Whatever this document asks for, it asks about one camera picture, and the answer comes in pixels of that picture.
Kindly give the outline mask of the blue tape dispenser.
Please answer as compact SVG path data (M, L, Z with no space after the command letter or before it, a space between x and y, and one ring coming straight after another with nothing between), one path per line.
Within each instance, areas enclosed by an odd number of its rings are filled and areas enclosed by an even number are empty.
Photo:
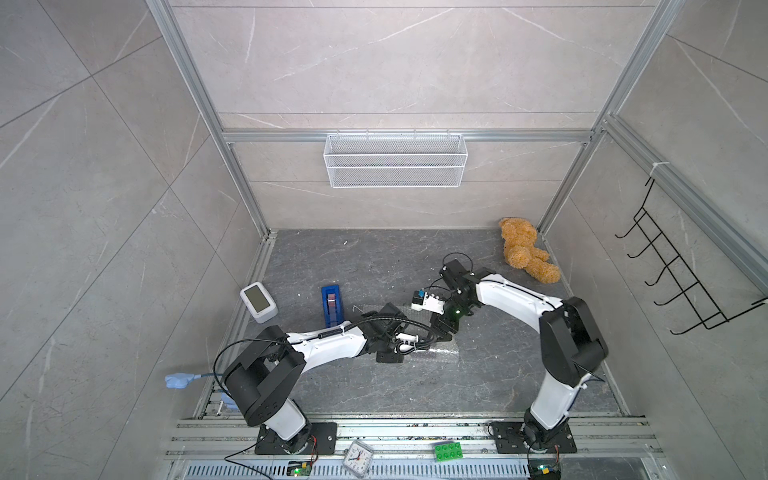
M325 327L335 327L345 321L341 290L338 285L321 288Z

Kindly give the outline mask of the clear bubble wrap sheet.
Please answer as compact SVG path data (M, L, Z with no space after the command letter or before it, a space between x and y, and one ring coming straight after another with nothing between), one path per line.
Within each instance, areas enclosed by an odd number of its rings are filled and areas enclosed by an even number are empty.
M460 351L455 339L433 343L428 350L416 350L405 356L409 362L456 364L460 360Z

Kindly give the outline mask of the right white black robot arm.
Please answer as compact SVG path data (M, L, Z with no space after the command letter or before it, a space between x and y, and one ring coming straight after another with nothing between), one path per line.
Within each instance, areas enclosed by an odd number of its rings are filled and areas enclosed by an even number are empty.
M546 375L525 412L521 435L533 450L549 448L565 430L578 393L597 378L594 371L608 356L587 303L578 297L562 300L537 293L487 269L472 272L457 260L444 264L440 277L448 294L417 290L412 307L431 313L430 325L442 340L450 340L460 319L483 306L501 310L539 334Z

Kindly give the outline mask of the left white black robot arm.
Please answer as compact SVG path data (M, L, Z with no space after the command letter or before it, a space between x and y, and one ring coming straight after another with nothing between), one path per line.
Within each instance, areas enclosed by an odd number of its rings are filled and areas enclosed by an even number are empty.
M244 341L246 347L216 382L249 426L265 427L295 451L311 434L309 420L291 399L303 374L366 354L400 360L429 349L436 340L431 327L388 303L379 311L312 332L286 333L278 326L268 327Z

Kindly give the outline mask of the tan teddy bear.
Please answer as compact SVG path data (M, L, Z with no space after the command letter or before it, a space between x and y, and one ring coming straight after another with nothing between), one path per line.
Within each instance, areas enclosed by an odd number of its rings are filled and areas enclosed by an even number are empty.
M538 233L531 222L523 218L504 218L499 227L504 241L503 256L508 265L525 271L542 284L560 280L560 270L549 262L548 252L535 246Z

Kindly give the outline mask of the white digital timer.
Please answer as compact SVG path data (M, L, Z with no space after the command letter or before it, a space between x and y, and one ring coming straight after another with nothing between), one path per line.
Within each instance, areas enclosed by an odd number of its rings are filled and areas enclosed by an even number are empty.
M274 299L261 282L246 286L239 295L252 319L258 324L271 320L278 313Z

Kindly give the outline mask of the small white analog clock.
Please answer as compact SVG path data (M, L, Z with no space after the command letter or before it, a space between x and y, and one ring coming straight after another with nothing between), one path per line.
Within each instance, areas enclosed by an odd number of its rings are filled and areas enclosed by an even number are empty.
M354 440L346 451L342 465L352 475L363 478L373 463L374 450L367 444Z

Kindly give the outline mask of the green toy brick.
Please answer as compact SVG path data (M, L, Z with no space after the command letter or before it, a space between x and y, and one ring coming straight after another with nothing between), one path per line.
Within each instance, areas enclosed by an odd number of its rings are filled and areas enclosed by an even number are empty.
M436 462L455 461L464 458L463 449L459 442L440 443L433 447Z

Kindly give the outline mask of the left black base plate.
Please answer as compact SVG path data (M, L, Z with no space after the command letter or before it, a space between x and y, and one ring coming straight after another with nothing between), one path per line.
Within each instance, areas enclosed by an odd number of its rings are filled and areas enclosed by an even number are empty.
M283 440L274 430L262 425L254 453L256 455L332 455L336 448L337 431L338 424L335 422L309 423L291 440Z

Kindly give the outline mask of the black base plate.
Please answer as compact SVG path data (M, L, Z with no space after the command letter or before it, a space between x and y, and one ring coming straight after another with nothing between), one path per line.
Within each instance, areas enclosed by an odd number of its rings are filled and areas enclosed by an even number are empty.
M291 440L283 440L274 430L262 425L254 453L256 455L332 455L336 448L337 431L338 424L335 422L309 423Z
M567 420L551 430L542 429L535 421L492 421L487 427L499 454L573 454L578 451Z

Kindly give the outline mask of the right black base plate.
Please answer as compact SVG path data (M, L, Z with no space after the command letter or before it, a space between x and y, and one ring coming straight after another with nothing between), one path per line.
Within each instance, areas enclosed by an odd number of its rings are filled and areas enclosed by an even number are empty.
M487 427L499 454L573 454L578 451L567 420L551 430L542 429L535 421L492 421Z

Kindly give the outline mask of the aluminium frame post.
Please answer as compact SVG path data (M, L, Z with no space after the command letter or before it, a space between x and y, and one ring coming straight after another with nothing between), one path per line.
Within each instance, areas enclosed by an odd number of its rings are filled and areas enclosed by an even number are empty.
M619 112L684 4L683 0L664 0L658 2L627 65L622 70L606 103L597 116L589 139L580 147L556 194L542 216L538 224L538 232L541 235L546 236L554 225L558 214L604 137L604 124L612 115Z

